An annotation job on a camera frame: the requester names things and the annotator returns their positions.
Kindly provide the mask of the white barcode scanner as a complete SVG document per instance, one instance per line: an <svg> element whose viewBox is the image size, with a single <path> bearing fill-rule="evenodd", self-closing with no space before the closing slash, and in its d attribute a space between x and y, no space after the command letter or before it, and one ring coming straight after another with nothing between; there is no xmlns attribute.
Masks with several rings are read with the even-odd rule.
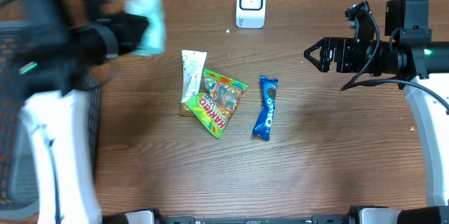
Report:
<svg viewBox="0 0 449 224"><path fill-rule="evenodd" d="M236 0L236 26L243 29L264 27L267 0Z"/></svg>

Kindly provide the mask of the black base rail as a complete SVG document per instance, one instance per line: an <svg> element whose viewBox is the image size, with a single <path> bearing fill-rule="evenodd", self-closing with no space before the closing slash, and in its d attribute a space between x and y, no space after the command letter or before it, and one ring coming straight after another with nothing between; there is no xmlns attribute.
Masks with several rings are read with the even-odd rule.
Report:
<svg viewBox="0 0 449 224"><path fill-rule="evenodd" d="M313 215L308 218L194 218L160 217L159 224L347 224L355 223L347 215Z"/></svg>

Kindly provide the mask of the light green wipes packet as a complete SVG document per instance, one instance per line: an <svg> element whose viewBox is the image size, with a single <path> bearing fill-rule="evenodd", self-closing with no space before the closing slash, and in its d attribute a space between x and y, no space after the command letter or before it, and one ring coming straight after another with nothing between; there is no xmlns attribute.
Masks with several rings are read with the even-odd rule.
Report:
<svg viewBox="0 0 449 224"><path fill-rule="evenodd" d="M127 0L125 12L144 17L148 22L140 43L132 54L145 57L162 54L166 47L163 0Z"/></svg>

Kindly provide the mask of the white tube with gold cap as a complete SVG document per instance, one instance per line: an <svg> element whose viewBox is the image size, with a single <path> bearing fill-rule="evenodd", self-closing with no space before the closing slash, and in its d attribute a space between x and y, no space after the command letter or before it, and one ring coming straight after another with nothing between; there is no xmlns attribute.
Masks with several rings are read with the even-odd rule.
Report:
<svg viewBox="0 0 449 224"><path fill-rule="evenodd" d="M206 52L182 50L183 87L180 101L180 114L193 117L194 113L187 106L187 101L199 93Z"/></svg>

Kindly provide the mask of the green Haribo candy bag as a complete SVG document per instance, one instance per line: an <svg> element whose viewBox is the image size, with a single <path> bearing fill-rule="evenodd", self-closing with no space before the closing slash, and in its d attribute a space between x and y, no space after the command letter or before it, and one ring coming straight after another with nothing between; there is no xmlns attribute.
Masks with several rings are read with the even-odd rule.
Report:
<svg viewBox="0 0 449 224"><path fill-rule="evenodd" d="M203 71L206 92L193 95L187 106L217 139L230 122L248 85L217 72Z"/></svg>

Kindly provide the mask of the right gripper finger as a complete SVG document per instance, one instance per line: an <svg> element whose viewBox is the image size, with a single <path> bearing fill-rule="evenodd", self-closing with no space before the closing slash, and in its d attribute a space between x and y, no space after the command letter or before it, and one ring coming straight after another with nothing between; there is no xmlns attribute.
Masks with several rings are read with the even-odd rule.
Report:
<svg viewBox="0 0 449 224"><path fill-rule="evenodd" d="M311 47L309 47L308 49L306 49L304 51L304 57L305 58L310 58L311 57L311 53L313 51L326 50L328 48L329 39L330 39L329 37L324 37L324 38L320 39L319 41L317 41L314 45L312 45Z"/></svg>
<svg viewBox="0 0 449 224"><path fill-rule="evenodd" d="M330 60L328 57L321 55L319 59L313 58L310 55L304 56L315 68L320 72L329 72Z"/></svg>

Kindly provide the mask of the blue Oreo cookie pack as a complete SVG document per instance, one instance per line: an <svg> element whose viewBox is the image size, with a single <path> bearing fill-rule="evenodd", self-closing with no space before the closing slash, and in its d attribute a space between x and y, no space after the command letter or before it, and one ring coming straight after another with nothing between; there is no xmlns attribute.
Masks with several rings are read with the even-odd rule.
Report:
<svg viewBox="0 0 449 224"><path fill-rule="evenodd" d="M278 80L268 79L266 76L261 76L260 85L262 92L262 109L255 126L253 127L253 135L259 136L263 140L269 140L274 119Z"/></svg>

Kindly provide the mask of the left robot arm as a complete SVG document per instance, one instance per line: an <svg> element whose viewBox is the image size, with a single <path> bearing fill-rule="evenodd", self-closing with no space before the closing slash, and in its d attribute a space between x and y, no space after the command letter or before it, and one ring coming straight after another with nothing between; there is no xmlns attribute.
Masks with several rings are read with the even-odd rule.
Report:
<svg viewBox="0 0 449 224"><path fill-rule="evenodd" d="M23 21L1 24L1 218L40 223L155 223L153 210L104 216L93 166L100 85L93 65L160 53L162 0L20 1Z"/></svg>

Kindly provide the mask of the grey plastic basket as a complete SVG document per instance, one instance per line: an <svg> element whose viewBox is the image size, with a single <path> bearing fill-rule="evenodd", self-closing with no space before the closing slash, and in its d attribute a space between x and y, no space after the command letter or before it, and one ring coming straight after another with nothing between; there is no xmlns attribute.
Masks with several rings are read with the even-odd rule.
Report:
<svg viewBox="0 0 449 224"><path fill-rule="evenodd" d="M25 21L13 20L1 23L1 70L17 51L17 41ZM22 122L19 122L20 100L10 94L12 81L1 72L1 220L18 220L39 211L38 186L29 138ZM97 161L101 91L89 92L89 150L92 172Z"/></svg>

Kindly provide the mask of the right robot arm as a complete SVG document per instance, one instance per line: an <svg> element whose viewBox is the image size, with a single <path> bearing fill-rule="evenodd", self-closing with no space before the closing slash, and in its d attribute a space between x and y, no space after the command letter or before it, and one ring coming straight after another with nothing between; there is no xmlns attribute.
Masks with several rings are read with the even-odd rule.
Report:
<svg viewBox="0 0 449 224"><path fill-rule="evenodd" d="M448 42L433 41L428 0L391 0L385 8L382 41L367 1L347 8L352 38L324 37L304 51L320 72L335 62L339 73L353 77L343 90L396 84L412 110L427 172L427 206L398 210L353 206L323 223L448 222Z"/></svg>

